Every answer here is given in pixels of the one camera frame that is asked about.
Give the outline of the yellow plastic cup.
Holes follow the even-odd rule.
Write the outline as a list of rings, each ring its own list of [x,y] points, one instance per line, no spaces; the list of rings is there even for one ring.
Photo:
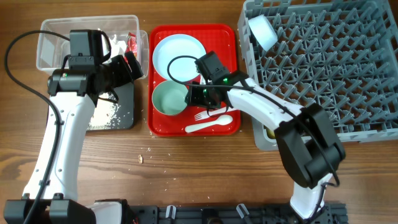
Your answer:
[[[266,134],[269,139],[275,139],[275,134],[273,130],[267,128],[266,126],[264,127],[264,129],[266,130]]]

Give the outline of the light blue bowl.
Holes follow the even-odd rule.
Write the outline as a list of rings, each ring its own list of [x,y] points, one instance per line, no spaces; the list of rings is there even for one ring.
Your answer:
[[[253,17],[248,23],[252,34],[266,52],[277,43],[277,34],[264,15]]]

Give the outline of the white napkin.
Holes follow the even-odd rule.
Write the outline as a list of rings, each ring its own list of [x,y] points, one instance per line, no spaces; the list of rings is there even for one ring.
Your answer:
[[[108,40],[111,46],[111,51],[109,51],[107,41],[105,37],[101,36],[101,41],[103,45],[103,55],[107,55],[111,53],[108,61],[111,60],[112,57],[117,55],[122,55],[127,49],[127,35],[118,35],[117,33],[107,33]]]

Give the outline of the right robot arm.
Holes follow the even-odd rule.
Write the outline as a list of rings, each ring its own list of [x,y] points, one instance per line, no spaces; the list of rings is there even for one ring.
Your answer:
[[[230,72],[215,52],[194,58],[204,83],[184,82],[186,102],[207,110],[222,103],[261,122],[275,136],[282,164],[294,181],[290,207],[305,223],[315,221],[329,186],[339,187],[336,173],[345,149],[327,112],[318,104],[301,106],[259,86],[248,74]]]

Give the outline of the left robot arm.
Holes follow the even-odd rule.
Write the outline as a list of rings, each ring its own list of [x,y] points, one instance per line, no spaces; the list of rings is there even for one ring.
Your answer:
[[[102,30],[72,30],[70,53],[54,70],[43,97],[49,106],[35,169],[19,200],[8,200],[8,223],[137,223],[125,199],[78,203],[77,175],[83,141],[103,93],[142,76],[132,52],[112,56]]]

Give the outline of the green bowl with food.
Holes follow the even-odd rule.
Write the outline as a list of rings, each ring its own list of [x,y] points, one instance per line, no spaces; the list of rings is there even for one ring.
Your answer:
[[[185,97],[188,89],[175,81],[167,80],[158,84],[152,92],[152,104],[161,114],[175,116],[187,107]]]

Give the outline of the red snack wrapper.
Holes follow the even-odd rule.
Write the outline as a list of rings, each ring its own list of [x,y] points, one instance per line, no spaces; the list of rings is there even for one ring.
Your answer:
[[[131,32],[128,33],[125,53],[131,52],[134,54],[135,58],[137,58],[137,48],[138,44],[136,35]]]

